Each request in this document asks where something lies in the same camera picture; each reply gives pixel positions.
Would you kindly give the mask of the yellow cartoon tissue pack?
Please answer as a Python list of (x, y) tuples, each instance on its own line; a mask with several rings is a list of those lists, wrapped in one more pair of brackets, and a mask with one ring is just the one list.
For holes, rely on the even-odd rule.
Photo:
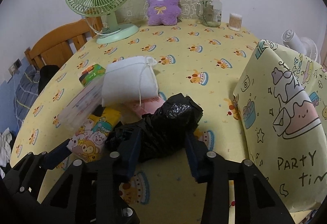
[(72, 136), (68, 149), (87, 163), (99, 160), (108, 135), (120, 119), (119, 111), (99, 106)]

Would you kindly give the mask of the clear plastic straw pack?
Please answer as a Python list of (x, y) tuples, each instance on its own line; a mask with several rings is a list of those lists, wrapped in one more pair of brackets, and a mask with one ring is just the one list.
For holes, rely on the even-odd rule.
[(104, 77), (93, 79), (59, 113), (58, 121), (67, 130), (76, 132), (83, 122), (93, 113), (102, 100)]

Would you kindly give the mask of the black plastic bag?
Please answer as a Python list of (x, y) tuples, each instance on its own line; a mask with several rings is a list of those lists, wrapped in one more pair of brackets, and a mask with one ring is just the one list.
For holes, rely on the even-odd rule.
[(169, 97), (155, 113), (134, 123), (117, 124), (105, 141), (105, 153), (137, 154), (136, 162), (162, 159), (185, 147), (203, 116), (203, 109), (182, 93)]

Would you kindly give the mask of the green tissue pack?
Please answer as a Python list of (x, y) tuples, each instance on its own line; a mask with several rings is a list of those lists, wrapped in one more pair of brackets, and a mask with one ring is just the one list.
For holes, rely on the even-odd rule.
[(93, 79), (103, 76), (104, 74), (105, 68), (99, 64), (92, 64), (82, 72), (79, 77), (79, 81), (83, 87), (86, 87), (91, 83), (91, 81), (93, 81)]

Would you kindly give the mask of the pink paper packet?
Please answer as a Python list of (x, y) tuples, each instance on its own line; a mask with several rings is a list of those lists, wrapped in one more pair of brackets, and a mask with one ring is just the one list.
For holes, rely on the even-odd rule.
[(136, 115), (142, 117), (145, 114), (154, 114), (155, 111), (160, 108), (166, 101), (164, 93), (159, 92), (157, 97), (144, 99), (139, 101), (126, 102), (124, 105), (132, 110)]

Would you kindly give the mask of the white drawstring cloth pouch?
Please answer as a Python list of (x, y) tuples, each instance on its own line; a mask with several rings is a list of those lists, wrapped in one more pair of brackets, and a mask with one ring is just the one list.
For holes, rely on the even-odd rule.
[(134, 56), (109, 64), (101, 91), (102, 106), (157, 97), (159, 86), (153, 71), (156, 65), (151, 56)]

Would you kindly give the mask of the white cloth on bed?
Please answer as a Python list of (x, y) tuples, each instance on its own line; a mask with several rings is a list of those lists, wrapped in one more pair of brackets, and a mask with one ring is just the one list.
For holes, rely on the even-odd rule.
[(0, 137), (0, 166), (6, 167), (11, 158), (11, 143), (12, 134), (10, 129), (7, 128), (3, 133), (1, 133)]

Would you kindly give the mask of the blue plaid bedding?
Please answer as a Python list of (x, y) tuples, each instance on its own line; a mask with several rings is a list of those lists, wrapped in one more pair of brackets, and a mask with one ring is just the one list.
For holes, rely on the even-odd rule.
[(18, 83), (13, 101), (14, 114), (18, 127), (21, 127), (29, 110), (38, 97), (39, 79), (39, 71), (33, 65), (29, 65)]

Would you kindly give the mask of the black garment on chair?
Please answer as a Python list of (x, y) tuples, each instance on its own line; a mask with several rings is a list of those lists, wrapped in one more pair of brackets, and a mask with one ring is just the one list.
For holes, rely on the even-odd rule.
[(40, 70), (40, 79), (38, 84), (38, 94), (44, 90), (46, 85), (51, 81), (53, 76), (59, 71), (60, 67), (57, 65), (45, 65)]

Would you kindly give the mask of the yellow cartoon fabric bin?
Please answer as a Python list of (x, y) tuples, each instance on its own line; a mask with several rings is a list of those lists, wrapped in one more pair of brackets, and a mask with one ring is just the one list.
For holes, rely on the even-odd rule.
[(326, 197), (326, 70), (261, 40), (233, 94), (249, 157), (286, 208), (319, 208)]

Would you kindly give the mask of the wooden chair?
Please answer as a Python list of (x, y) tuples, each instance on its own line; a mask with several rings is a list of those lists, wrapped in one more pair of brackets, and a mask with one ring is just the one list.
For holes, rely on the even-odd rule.
[(73, 56), (70, 41), (77, 51), (81, 50), (87, 42), (86, 36), (89, 34), (93, 38), (102, 28), (100, 17), (83, 18), (60, 26), (39, 39), (34, 47), (26, 49), (25, 56), (39, 70), (46, 65), (62, 67)]

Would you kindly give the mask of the yellow patterned tablecloth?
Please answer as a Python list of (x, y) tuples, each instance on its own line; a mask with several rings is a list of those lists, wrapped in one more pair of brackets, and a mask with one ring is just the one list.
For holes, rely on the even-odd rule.
[[(89, 66), (106, 67), (133, 56), (151, 56), (159, 94), (190, 96), (203, 108), (196, 135), (225, 159), (248, 157), (244, 130), (232, 105), (233, 90), (258, 39), (246, 29), (231, 32), (225, 25), (207, 28), (184, 19), (174, 27), (140, 23), (134, 36), (108, 45), (88, 41), (62, 64), (30, 108), (16, 138), (10, 163), (27, 153), (50, 151), (72, 137), (58, 114), (82, 90), (79, 77)], [(200, 223), (206, 185), (195, 182), (186, 153), (180, 151), (136, 169), (122, 196), (142, 223)]]

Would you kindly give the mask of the cotton swab container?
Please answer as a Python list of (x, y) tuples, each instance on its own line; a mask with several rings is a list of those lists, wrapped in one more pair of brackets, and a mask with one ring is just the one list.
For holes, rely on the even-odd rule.
[(240, 31), (242, 27), (242, 16), (236, 13), (230, 13), (228, 28), (233, 31)]

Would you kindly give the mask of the purple plush toy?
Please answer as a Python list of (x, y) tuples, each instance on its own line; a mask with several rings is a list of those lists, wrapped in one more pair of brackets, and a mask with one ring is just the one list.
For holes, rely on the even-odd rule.
[(181, 14), (180, 0), (147, 0), (148, 25), (175, 26)]

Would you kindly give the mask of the wall power socket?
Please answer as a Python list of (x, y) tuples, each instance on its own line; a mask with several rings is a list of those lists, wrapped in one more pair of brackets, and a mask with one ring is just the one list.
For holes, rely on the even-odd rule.
[(22, 66), (22, 63), (19, 59), (17, 59), (8, 69), (11, 75), (14, 75), (18, 69)]

